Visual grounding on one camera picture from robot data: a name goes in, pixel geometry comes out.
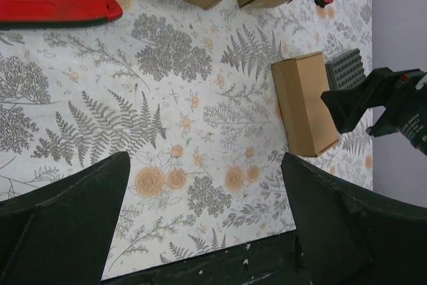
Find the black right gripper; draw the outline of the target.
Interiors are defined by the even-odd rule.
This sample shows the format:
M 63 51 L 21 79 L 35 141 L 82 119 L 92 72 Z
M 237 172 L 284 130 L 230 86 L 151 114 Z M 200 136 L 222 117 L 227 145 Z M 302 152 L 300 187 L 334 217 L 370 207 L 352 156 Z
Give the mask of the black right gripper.
M 353 131 L 367 109 L 383 106 L 385 110 L 366 132 L 372 137 L 401 133 L 414 147 L 426 154 L 426 72 L 391 69 L 373 70 L 361 83 L 350 89 L 329 90 L 321 99 L 339 133 Z

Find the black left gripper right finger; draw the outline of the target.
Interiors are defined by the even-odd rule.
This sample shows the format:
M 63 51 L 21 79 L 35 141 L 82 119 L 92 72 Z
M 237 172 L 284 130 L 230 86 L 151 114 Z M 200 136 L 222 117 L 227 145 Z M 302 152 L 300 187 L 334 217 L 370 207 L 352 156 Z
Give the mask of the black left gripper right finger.
M 313 284 L 426 283 L 426 208 L 289 153 L 282 175 Z

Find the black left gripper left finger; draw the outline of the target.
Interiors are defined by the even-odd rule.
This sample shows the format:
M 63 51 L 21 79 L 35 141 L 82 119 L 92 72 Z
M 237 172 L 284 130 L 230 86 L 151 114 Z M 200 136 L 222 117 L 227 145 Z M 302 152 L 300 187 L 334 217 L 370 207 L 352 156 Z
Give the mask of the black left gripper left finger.
M 2 284 L 100 284 L 130 173 L 117 152 L 1 202 Z

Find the small cardboard express box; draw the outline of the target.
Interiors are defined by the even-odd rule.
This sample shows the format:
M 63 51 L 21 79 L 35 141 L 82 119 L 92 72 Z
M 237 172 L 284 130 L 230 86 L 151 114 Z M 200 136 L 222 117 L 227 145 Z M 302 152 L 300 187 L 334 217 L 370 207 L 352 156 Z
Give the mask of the small cardboard express box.
M 336 145 L 338 132 L 321 99 L 330 89 L 323 53 L 277 62 L 272 65 L 272 76 L 289 151 L 316 158 Z

